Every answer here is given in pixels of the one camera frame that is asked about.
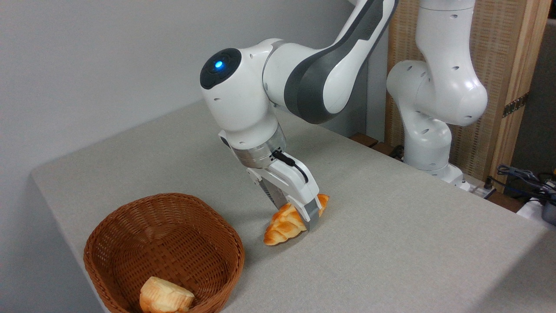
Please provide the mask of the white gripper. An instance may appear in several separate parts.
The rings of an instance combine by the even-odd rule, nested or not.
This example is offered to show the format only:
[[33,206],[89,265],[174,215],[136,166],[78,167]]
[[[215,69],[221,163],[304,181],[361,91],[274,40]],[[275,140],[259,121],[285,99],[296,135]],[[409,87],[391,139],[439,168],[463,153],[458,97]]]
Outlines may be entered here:
[[307,166],[285,152],[282,131],[275,131],[265,143],[248,150],[233,148],[223,130],[218,135],[278,210],[290,202],[302,210],[306,229],[316,228],[321,208],[318,185]]

